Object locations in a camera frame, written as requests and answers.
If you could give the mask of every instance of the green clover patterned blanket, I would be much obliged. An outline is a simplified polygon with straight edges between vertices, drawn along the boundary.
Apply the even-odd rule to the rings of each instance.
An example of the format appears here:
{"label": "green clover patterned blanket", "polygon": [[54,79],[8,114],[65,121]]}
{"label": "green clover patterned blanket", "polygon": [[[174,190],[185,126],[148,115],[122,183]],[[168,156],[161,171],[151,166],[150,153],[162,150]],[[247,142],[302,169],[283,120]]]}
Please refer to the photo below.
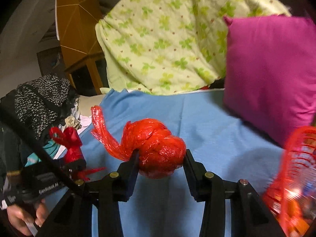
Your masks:
{"label": "green clover patterned blanket", "polygon": [[225,76],[224,15],[282,13],[278,0],[121,0],[95,29],[111,88],[169,95]]}

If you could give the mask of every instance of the knotted red plastic bag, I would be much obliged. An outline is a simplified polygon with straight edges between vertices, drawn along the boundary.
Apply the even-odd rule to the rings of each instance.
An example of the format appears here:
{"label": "knotted red plastic bag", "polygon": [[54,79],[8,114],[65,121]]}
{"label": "knotted red plastic bag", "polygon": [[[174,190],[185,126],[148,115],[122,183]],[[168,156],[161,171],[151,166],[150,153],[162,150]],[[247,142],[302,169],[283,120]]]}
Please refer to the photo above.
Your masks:
{"label": "knotted red plastic bag", "polygon": [[134,150],[139,150],[139,171],[149,178],[163,178],[180,168],[186,152],[184,141],[173,136],[160,121],[145,118],[126,123],[121,144],[108,132],[100,106],[91,108],[92,135],[107,152],[122,161],[128,161]]}
{"label": "knotted red plastic bag", "polygon": [[[82,151],[80,147],[82,146],[82,142],[77,133],[77,130],[73,127],[66,127],[64,132],[62,132],[58,127],[52,127],[49,131],[51,138],[56,142],[66,147],[67,152],[64,156],[64,161],[66,163],[70,163],[76,161],[78,159],[84,159]],[[82,171],[76,171],[71,174],[74,180],[82,179],[85,181],[90,180],[87,175],[98,172],[105,169],[94,168],[94,169],[85,169]]]}

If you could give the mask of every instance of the screw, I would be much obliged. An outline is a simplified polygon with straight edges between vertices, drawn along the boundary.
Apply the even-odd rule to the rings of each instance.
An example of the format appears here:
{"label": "screw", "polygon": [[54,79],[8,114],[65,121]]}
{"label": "screw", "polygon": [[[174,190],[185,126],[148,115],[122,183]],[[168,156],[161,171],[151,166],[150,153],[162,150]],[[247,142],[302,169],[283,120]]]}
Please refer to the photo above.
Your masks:
{"label": "screw", "polygon": [[118,177],[119,176],[119,173],[117,173],[117,172],[112,172],[112,173],[110,173],[110,177],[111,178],[116,178],[116,177]]}
{"label": "screw", "polygon": [[214,177],[214,174],[212,172],[206,172],[204,175],[207,178],[213,178]]}
{"label": "screw", "polygon": [[84,181],[82,179],[78,179],[75,181],[75,184],[78,185],[78,186],[81,186],[84,184]]}
{"label": "screw", "polygon": [[249,183],[249,181],[246,179],[240,179],[239,181],[242,185],[247,185]]}

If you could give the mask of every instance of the pink pillow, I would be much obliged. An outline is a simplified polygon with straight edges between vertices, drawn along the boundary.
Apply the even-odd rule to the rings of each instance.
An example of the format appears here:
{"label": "pink pillow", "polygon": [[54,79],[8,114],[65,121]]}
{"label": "pink pillow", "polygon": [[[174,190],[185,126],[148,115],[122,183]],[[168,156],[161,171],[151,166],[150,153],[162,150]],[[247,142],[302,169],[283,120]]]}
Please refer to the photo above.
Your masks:
{"label": "pink pillow", "polygon": [[224,103],[283,146],[316,111],[316,26],[286,16],[224,20]]}

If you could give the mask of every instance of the blue tablecloth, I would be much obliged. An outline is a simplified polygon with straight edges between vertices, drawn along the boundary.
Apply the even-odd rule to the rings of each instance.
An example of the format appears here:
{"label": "blue tablecloth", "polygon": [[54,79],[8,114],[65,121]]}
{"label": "blue tablecloth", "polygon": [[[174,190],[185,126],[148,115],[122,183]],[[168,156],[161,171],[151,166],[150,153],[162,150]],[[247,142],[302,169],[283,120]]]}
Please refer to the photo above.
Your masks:
{"label": "blue tablecloth", "polygon": [[[262,193],[278,171],[282,149],[249,124],[232,116],[222,104],[223,90],[173,96],[142,92],[111,91],[101,102],[108,130],[120,141],[127,121],[161,120],[174,135],[184,139],[196,161],[224,180],[248,179]],[[90,168],[105,166],[115,171],[121,161],[111,157],[91,135],[92,125],[81,135],[82,151]],[[47,199],[52,207],[65,190]],[[151,180],[138,176],[129,202],[120,202],[125,237],[199,236],[204,203],[190,195],[183,168],[170,177]],[[230,204],[226,202],[226,233],[230,233]],[[98,236],[97,211],[93,213],[93,236]]]}

